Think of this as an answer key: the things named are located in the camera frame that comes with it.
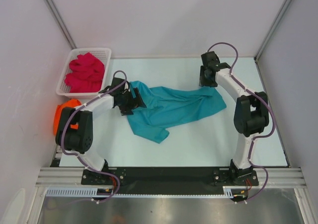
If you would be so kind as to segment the teal t shirt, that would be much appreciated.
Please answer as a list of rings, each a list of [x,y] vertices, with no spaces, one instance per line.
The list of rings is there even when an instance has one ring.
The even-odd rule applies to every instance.
[[[158,86],[149,88],[141,81],[131,82],[146,105],[127,116],[134,135],[157,144],[168,136],[168,128],[195,122],[213,116],[227,105],[213,87],[184,91]]]

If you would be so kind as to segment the white plastic basket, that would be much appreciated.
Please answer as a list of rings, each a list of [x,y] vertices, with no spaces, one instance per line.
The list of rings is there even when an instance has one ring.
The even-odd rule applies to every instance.
[[[96,58],[98,58],[105,66],[105,73],[102,81],[101,89],[105,87],[105,80],[107,77],[107,70],[108,65],[110,62],[111,57],[111,50],[109,48],[81,48],[81,49],[74,49],[71,50],[71,52],[68,55],[68,58],[65,62],[65,65],[63,67],[62,74],[59,78],[57,87],[56,87],[56,93],[58,95],[66,96],[68,98],[76,98],[76,99],[91,99],[95,97],[98,92],[90,92],[90,93],[70,93],[70,87],[67,86],[64,82],[66,75],[71,73],[71,70],[69,68],[70,61],[77,59],[78,55],[84,55],[86,53],[93,54]]]

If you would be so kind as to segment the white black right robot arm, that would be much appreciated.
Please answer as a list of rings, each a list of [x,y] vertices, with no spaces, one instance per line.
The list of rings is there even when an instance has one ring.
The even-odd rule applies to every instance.
[[[227,63],[208,62],[200,67],[200,86],[222,87],[236,102],[234,126],[238,143],[229,166],[229,180],[243,185],[252,178],[252,156],[255,138],[269,124],[268,97],[265,92],[254,93],[231,73]]]

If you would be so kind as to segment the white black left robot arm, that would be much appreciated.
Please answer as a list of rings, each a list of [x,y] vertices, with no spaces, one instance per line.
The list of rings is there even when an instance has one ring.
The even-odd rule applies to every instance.
[[[96,97],[75,108],[65,107],[61,111],[56,144],[63,154],[76,157],[87,169],[93,171],[93,179],[104,184],[110,178],[108,162],[93,144],[93,122],[106,111],[118,107],[122,116],[132,115],[133,110],[146,105],[139,89],[131,82],[115,77],[112,84],[101,90]]]

